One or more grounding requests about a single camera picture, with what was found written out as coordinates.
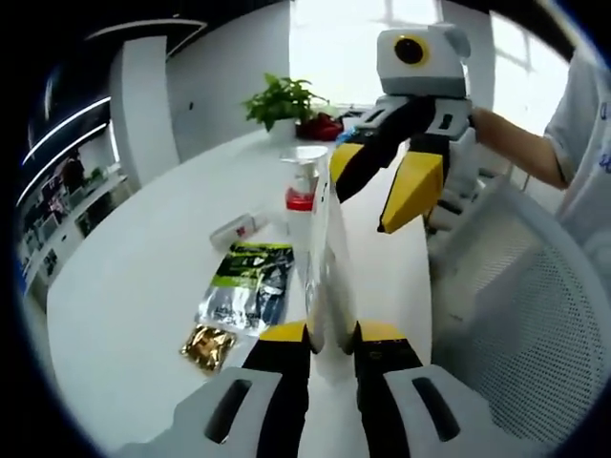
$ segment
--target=white shirt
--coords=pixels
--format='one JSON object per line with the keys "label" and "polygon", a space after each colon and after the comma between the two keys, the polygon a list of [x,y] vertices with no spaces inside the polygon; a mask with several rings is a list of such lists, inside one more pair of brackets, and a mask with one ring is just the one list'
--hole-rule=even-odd
{"label": "white shirt", "polygon": [[545,130],[570,182],[558,219],[595,264],[611,300],[611,72],[577,51]]}

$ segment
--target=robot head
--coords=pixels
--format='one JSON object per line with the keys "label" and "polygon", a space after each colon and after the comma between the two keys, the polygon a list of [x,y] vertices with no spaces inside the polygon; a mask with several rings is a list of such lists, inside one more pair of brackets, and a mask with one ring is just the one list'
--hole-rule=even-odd
{"label": "robot head", "polygon": [[377,70],[388,95],[467,95],[462,64],[471,54],[467,34],[438,23],[383,31],[378,36]]}

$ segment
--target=camera lens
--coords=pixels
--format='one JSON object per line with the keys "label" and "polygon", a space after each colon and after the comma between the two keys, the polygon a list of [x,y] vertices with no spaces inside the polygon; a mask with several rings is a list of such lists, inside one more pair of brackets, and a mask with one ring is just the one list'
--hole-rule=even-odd
{"label": "camera lens", "polygon": [[394,53],[401,62],[410,65],[419,63],[424,57],[422,46],[409,38],[401,38],[397,41],[396,45],[394,45]]}

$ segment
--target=gold foil packet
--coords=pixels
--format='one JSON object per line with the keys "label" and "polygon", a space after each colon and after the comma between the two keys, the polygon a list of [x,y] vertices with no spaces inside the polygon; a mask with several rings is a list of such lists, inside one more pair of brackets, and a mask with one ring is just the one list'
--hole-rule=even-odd
{"label": "gold foil packet", "polygon": [[227,352],[238,336],[213,326],[198,324],[180,354],[200,367],[206,374],[221,370]]}

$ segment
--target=red object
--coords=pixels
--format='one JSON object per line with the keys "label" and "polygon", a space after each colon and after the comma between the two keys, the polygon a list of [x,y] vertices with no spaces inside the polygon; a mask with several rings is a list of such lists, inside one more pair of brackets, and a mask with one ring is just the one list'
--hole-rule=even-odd
{"label": "red object", "polygon": [[344,130],[340,121],[324,113],[297,126],[297,137],[306,140],[333,141]]}
{"label": "red object", "polygon": [[286,190],[286,210],[311,212],[314,207],[314,194],[302,194],[293,188]]}

